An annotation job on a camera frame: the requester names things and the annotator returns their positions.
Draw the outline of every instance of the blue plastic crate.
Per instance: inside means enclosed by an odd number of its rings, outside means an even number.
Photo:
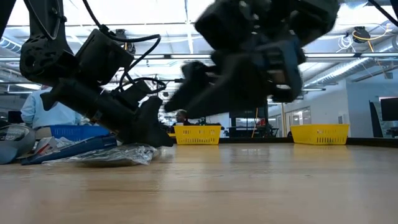
[[[50,129],[52,136],[56,138],[64,137],[71,141],[81,141],[110,133],[101,126],[53,125],[50,126]]]

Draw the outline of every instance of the light blue shirt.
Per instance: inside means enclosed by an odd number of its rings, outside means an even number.
[[[22,120],[31,124],[34,129],[50,125],[78,125],[82,115],[61,103],[57,103],[49,111],[43,109],[40,94],[50,90],[51,88],[38,90],[28,96],[21,109]]]

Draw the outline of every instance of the clear plastic bag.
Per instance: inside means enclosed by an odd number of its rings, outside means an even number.
[[[48,166],[73,164],[83,167],[121,167],[139,164],[149,165],[159,151],[144,144],[129,144],[112,149],[98,149],[77,156],[43,162]]]

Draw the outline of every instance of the wooden table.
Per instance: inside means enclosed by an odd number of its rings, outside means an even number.
[[[223,144],[149,166],[0,166],[4,224],[398,223],[398,150]]]

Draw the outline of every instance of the yellow plastic basket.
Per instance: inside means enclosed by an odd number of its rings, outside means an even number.
[[[349,124],[306,124],[291,126],[294,143],[344,145]]]
[[[215,145],[220,141],[221,126],[174,126],[177,144]]]

